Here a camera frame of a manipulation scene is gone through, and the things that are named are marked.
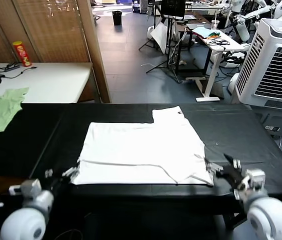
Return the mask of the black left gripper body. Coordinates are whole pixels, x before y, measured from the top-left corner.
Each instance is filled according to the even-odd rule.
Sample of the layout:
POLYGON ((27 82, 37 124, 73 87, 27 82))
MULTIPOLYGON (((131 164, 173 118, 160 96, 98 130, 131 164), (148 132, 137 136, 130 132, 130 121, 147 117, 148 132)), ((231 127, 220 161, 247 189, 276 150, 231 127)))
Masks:
POLYGON ((51 193, 60 193, 69 185, 69 178, 66 176, 49 177, 46 180, 45 189, 51 193))

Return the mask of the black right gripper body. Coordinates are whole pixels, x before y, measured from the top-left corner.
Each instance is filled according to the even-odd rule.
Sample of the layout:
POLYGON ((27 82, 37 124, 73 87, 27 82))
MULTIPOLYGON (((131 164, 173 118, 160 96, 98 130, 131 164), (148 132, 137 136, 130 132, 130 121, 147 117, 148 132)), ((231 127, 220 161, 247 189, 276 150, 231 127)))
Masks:
POLYGON ((224 165, 216 170, 215 175, 217 178, 225 179, 232 189, 237 189, 242 183, 244 176, 240 168, 234 168, 233 165, 224 165))

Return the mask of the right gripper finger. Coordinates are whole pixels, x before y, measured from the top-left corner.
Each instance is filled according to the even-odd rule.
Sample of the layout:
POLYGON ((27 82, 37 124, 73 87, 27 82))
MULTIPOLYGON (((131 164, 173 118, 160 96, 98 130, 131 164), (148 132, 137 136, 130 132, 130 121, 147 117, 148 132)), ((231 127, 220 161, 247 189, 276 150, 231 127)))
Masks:
POLYGON ((206 170, 209 172, 211 176, 216 176, 217 178, 223 177, 223 166, 218 165, 214 162, 208 160, 208 158, 204 158, 206 170))
POLYGON ((227 161, 238 171, 241 171, 242 170, 242 167, 241 167, 241 161, 239 159, 235 159, 234 157, 224 153, 223 154, 224 157, 227 159, 227 161))

